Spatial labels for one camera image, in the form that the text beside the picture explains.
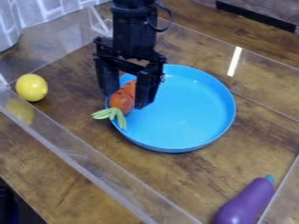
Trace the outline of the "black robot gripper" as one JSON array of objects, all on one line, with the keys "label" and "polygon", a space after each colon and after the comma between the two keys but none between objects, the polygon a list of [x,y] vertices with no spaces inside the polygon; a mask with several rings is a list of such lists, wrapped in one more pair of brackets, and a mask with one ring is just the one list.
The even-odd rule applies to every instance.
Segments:
[{"label": "black robot gripper", "polygon": [[135,108],[155,101],[165,81],[166,57],[155,50],[158,9],[167,8],[158,0],[113,0],[114,31],[111,38],[95,38],[98,84],[106,96],[119,90],[119,70],[137,73]]}]

